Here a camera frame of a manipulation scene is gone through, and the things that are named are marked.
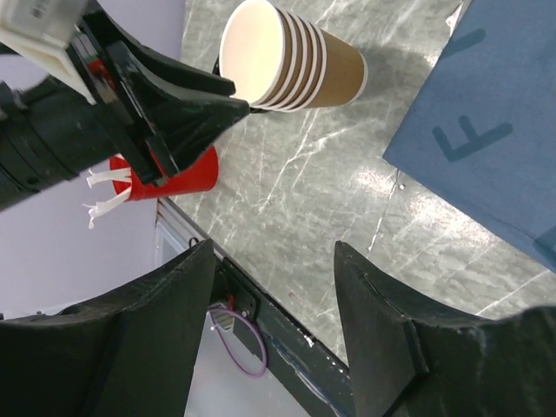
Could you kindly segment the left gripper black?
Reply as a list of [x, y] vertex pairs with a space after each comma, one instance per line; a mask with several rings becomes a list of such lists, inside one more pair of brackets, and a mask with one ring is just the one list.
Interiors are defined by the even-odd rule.
[[66, 52], [141, 183], [161, 187], [248, 116], [233, 82], [126, 39], [97, 1], [76, 7]]

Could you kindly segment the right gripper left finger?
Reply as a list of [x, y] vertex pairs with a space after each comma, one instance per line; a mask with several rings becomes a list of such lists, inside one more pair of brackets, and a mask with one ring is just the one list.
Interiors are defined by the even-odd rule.
[[57, 314], [2, 321], [2, 415], [184, 415], [214, 276], [204, 240]]

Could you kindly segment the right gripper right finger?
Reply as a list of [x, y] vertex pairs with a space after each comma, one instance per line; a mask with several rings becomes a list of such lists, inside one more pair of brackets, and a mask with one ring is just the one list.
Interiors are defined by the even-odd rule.
[[345, 242], [334, 248], [334, 284], [359, 416], [554, 415], [554, 307], [468, 314]]

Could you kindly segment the stack of brown paper cups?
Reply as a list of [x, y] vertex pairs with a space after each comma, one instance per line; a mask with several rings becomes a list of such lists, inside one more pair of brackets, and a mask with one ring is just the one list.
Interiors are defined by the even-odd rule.
[[218, 63], [235, 98], [283, 113], [351, 103], [368, 79], [356, 48], [269, 1], [244, 1], [234, 10]]

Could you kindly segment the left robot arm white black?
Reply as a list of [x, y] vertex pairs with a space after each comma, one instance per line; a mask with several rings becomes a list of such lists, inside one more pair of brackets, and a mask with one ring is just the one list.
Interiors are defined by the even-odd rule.
[[159, 187], [248, 115], [232, 81], [141, 44], [97, 1], [4, 1], [1, 51], [44, 69], [1, 87], [1, 206], [122, 156]]

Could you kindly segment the red cup holder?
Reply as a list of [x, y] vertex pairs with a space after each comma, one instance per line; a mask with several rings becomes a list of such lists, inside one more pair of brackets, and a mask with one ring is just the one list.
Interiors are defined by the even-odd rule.
[[129, 193], [127, 202], [141, 201], [210, 191], [216, 185], [218, 175], [218, 155], [211, 146], [190, 168], [160, 187], [143, 185], [134, 171], [130, 173], [130, 182], [113, 180], [112, 185], [117, 195]]

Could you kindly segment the blue letter-print cloth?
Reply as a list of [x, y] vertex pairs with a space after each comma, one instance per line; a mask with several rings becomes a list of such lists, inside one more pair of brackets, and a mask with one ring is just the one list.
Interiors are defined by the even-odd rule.
[[554, 268], [554, 2], [471, 2], [383, 157]]

